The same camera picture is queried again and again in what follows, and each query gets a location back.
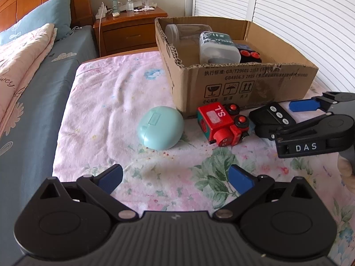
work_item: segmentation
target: pillow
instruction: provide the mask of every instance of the pillow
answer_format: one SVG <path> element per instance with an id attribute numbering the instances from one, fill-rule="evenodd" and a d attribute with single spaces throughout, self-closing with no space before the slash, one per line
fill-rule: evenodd
<path id="1" fill-rule="evenodd" d="M 48 0 L 33 9 L 11 28 L 0 33 L 0 46 L 47 23 L 55 25 L 56 41 L 71 34 L 70 0 Z"/>

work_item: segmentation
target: turquoise oval case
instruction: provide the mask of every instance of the turquoise oval case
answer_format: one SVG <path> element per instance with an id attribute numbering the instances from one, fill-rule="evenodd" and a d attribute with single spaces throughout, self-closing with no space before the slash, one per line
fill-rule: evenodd
<path id="1" fill-rule="evenodd" d="M 183 117 L 178 110 L 158 106 L 142 117 L 137 134 L 142 145 L 154 150 L 166 150 L 179 142 L 183 125 Z"/>

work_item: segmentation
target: clear plastic jar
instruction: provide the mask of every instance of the clear plastic jar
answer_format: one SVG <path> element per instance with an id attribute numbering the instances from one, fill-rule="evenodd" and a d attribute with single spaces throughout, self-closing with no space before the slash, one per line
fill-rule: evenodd
<path id="1" fill-rule="evenodd" d="M 240 63 L 240 53 L 231 37 L 224 33 L 206 31 L 199 40 L 200 64 Z"/>
<path id="2" fill-rule="evenodd" d="M 170 24 L 165 28 L 168 43 L 179 46 L 198 45 L 200 34 L 212 31 L 211 27 L 203 24 Z"/>

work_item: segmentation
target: wooden nightstand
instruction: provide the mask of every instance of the wooden nightstand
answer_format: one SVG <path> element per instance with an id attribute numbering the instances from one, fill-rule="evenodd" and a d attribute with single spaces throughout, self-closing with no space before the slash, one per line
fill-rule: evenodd
<path id="1" fill-rule="evenodd" d="M 154 20 L 168 14 L 156 8 L 147 12 L 121 12 L 101 19 L 101 57 L 130 50 L 156 47 Z M 99 23 L 94 23 L 97 44 L 99 44 Z"/>

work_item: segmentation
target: cardboard box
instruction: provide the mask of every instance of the cardboard box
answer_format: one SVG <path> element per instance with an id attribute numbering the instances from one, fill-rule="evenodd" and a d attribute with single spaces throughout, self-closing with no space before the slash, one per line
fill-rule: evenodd
<path id="1" fill-rule="evenodd" d="M 156 40 L 177 109 L 184 118 L 212 102 L 251 108 L 272 101 L 302 99 L 318 68 L 294 47 L 248 21 L 218 17 L 157 18 Z M 168 24 L 206 24 L 249 45 L 263 63 L 199 64 L 199 45 L 176 49 L 168 44 Z"/>

